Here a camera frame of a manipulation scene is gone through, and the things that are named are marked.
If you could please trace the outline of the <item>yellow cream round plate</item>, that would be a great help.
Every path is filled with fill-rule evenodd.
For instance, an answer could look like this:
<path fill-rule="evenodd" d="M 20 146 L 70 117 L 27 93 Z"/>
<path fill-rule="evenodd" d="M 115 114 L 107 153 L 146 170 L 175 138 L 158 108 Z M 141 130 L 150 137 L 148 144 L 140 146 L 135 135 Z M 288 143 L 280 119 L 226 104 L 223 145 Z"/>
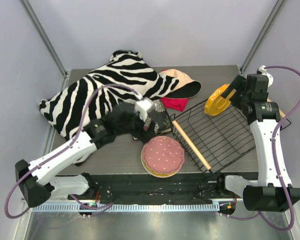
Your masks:
<path fill-rule="evenodd" d="M 185 162 L 184 151 L 141 151 L 141 163 L 147 173 L 156 178 L 169 178 L 177 174 Z"/>

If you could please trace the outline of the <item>purple dotted plate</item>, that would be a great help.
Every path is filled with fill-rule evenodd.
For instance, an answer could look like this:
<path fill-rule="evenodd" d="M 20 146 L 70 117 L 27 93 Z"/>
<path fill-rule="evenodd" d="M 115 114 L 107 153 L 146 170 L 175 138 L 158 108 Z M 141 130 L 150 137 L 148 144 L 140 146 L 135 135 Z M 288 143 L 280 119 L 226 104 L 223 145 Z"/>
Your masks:
<path fill-rule="evenodd" d="M 185 151 L 178 141 L 156 136 L 141 150 L 141 163 L 148 173 L 159 178 L 175 175 L 185 162 Z"/>

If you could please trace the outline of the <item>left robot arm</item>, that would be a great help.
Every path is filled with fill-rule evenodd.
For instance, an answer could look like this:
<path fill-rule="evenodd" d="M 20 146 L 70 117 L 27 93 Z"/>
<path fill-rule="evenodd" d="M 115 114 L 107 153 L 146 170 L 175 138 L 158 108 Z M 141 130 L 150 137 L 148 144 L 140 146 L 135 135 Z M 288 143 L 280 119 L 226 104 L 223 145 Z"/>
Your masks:
<path fill-rule="evenodd" d="M 66 143 L 31 162 L 15 164 L 16 181 L 30 208 L 40 206 L 52 197 L 82 196 L 90 200 L 97 194 L 97 184 L 88 173 L 61 176 L 58 173 L 83 157 L 89 156 L 116 137 L 130 134 L 142 143 L 155 135 L 155 123 L 144 128 L 154 103 L 144 98 L 134 104 L 122 102 L 100 119 L 90 121 Z"/>

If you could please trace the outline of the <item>yellow dotted plate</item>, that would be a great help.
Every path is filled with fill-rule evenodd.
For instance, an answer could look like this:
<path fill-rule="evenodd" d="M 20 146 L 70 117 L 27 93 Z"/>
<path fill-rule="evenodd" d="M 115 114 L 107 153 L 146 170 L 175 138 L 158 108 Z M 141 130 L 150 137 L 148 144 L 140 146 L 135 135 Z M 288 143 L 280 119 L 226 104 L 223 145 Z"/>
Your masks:
<path fill-rule="evenodd" d="M 209 116 L 217 116 L 227 109 L 231 104 L 230 98 L 234 95 L 235 91 L 232 90 L 226 98 L 222 97 L 222 93 L 228 88 L 229 84 L 216 89 L 213 94 L 208 98 L 204 105 L 204 113 Z"/>

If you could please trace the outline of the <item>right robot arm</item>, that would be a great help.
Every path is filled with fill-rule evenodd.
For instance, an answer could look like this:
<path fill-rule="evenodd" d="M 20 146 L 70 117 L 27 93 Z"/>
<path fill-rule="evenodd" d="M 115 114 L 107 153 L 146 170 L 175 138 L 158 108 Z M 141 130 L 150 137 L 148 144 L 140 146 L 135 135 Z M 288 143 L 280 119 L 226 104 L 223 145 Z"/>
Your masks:
<path fill-rule="evenodd" d="M 271 76 L 267 73 L 237 75 L 221 94 L 240 110 L 252 132 L 258 160 L 258 180 L 226 175 L 216 184 L 223 198 L 235 193 L 242 197 L 248 211 L 285 212 L 300 200 L 300 188 L 293 187 L 282 152 L 280 110 L 268 100 Z"/>

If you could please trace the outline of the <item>orange dotted plate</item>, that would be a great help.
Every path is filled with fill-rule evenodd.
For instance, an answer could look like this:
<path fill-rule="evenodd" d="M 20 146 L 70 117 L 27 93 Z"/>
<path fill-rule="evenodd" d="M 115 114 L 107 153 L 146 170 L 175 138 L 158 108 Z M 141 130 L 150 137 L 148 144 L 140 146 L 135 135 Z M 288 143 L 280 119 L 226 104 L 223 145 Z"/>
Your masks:
<path fill-rule="evenodd" d="M 158 173 L 158 172 L 148 168 L 147 166 L 145 167 L 145 170 L 149 174 L 151 174 L 152 176 L 157 177 L 157 178 L 169 178 L 169 177 L 172 177 L 173 175 L 177 174 L 180 171 L 180 169 L 177 169 L 171 173 Z"/>

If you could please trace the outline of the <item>black wire dish rack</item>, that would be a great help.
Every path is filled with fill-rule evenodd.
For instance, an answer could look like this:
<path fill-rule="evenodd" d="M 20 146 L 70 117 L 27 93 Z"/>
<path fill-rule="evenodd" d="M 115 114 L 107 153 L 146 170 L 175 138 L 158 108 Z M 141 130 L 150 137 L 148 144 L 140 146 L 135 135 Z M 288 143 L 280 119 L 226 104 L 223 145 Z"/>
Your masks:
<path fill-rule="evenodd" d="M 170 115 L 211 166 L 211 172 L 257 172 L 256 145 L 246 117 L 230 105 L 217 116 L 205 114 L 203 100 Z"/>

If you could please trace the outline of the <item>black square plate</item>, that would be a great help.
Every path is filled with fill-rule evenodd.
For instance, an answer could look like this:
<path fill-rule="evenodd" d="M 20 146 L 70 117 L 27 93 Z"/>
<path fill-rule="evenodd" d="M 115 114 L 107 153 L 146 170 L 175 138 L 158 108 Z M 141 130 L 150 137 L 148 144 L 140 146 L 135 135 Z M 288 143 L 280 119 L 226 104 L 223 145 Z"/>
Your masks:
<path fill-rule="evenodd" d="M 172 131 L 172 122 L 168 111 L 160 99 L 153 100 L 152 110 L 143 120 L 143 128 L 147 132 L 151 123 L 154 123 L 154 137 L 161 136 Z"/>

